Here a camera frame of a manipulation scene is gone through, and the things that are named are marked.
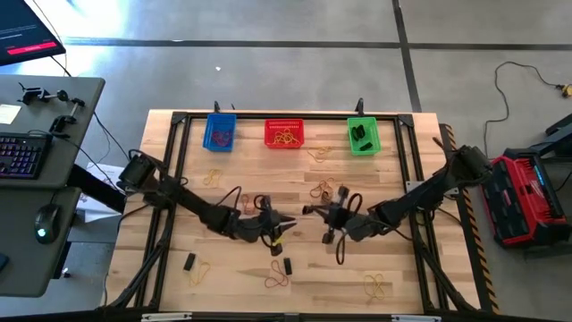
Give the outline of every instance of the paper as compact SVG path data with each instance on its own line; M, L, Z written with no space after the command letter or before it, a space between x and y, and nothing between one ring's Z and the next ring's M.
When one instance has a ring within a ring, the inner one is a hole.
M119 174L123 171L123 168L120 166L113 166L113 165L102 165L97 164L101 170L107 174L109 179L112 182L119 181ZM105 178L105 176L97 169L93 164L90 162L88 163L88 172L95 176L97 179L101 180L109 184L109 181ZM88 223L90 221L94 221L97 219L107 218L109 216L118 216L120 213L116 212L115 210L109 208L108 206L102 204L99 201L92 199L89 196L84 195L83 193L80 196L80 201L78 201L78 206L76 207L79 210L84 210L85 215L85 222Z
M0 105L0 124L12 124L20 109L20 106Z

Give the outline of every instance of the monitor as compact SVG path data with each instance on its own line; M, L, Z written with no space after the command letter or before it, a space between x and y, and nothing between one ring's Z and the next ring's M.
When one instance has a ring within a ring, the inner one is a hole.
M64 53L24 0L0 0L0 66Z

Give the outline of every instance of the wooden tabletop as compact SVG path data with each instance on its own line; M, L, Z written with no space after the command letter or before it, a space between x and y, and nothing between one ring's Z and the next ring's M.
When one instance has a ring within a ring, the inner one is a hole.
M163 159L173 110L151 110L140 149ZM435 114L413 114L425 178L445 163L442 150L432 137L441 137ZM305 313L422 313L415 255L410 241L396 233L376 236L360 243L348 239L346 260L339 266L335 260L335 243L323 245L326 230L318 215L301 215L304 205L318 204L309 192L322 180L333 178L337 191L343 184L350 193L364 196L362 213L369 206L385 199L403 195L400 162L391 123L378 122L382 151L373 157L353 157L349 151L348 128L345 121L305 121L306 143L300 149L269 149L264 145L264 120L239 119L234 149L231 153L214 153L202 147L206 120L193 120L183 176L189 179L187 188L211 202L218 201L233 187L242 186L250 200L259 193L272 198L273 208L295 216L298 224L284 234L284 252L277 258L270 255L262 242L232 241L212 233L198 217L178 207L164 279L161 310L185 311L250 311ZM171 173L179 151L182 130L176 140ZM404 130L405 146L410 160L408 135ZM332 147L323 163L308 153L320 147ZM205 185L209 171L221 171L220 178ZM227 205L233 203L229 198ZM131 198L126 212L142 205L141 197ZM458 215L453 201L446 200L442 208ZM151 208L126 218L122 222L115 245L107 290L114 300L135 275L141 265ZM441 263L458 290L472 305L479 307L475 282L467 254L465 237L460 225L436 213L433 221ZM408 221L400 230L410 235ZM189 254L197 254L191 273L183 265ZM271 262L290 258L293 274L287 286L265 287L269 276L281 279L271 270ZM206 272L200 284L191 285ZM374 284L367 275L383 276L379 291L382 300L371 298ZM150 299L155 269L147 284L146 303ZM433 302L437 302L433 275L428 273Z

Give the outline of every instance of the plastic basket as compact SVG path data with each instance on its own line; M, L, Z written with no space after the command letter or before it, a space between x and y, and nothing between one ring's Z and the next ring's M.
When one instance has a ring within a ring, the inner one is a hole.
M265 145L268 148L299 148L303 144L304 120L271 119L265 121Z
M366 136L362 139L355 140L351 135L351 128L364 125ZM351 154L354 156L372 156L382 150L382 144L379 141L379 133L377 131L377 120L375 117L350 117L348 119L349 146ZM371 143L372 147L362 151L359 148L365 144Z
M235 114L209 114L206 117L203 148L214 152L231 152L236 129Z

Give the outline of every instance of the red basket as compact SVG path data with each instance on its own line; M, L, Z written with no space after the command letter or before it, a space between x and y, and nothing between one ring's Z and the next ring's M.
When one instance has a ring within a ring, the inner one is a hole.
M268 148L299 148L302 144L304 144L304 120L265 121L265 145Z

